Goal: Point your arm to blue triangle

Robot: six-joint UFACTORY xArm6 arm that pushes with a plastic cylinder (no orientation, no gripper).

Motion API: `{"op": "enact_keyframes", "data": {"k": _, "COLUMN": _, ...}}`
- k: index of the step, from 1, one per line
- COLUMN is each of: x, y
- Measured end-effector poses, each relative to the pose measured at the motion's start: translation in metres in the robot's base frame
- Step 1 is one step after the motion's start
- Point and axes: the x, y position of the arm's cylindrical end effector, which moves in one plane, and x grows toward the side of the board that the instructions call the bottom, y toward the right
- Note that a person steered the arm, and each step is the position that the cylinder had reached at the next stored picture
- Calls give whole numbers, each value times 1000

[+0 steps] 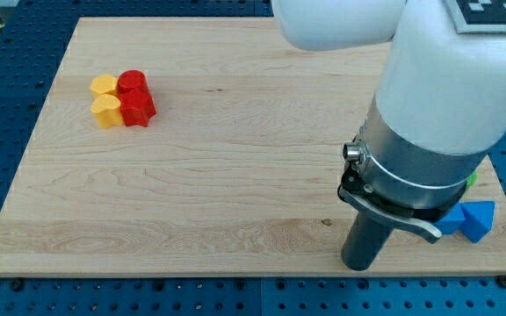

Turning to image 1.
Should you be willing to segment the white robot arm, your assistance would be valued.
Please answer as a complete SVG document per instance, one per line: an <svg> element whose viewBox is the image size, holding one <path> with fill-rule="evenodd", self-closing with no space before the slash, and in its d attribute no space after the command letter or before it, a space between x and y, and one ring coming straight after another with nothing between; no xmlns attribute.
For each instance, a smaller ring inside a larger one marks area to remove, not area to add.
<svg viewBox="0 0 506 316"><path fill-rule="evenodd" d="M506 132L506 28L469 32L454 19L492 1L279 0L285 38L308 51L389 42L376 90L382 118L411 143L475 154Z"/></svg>

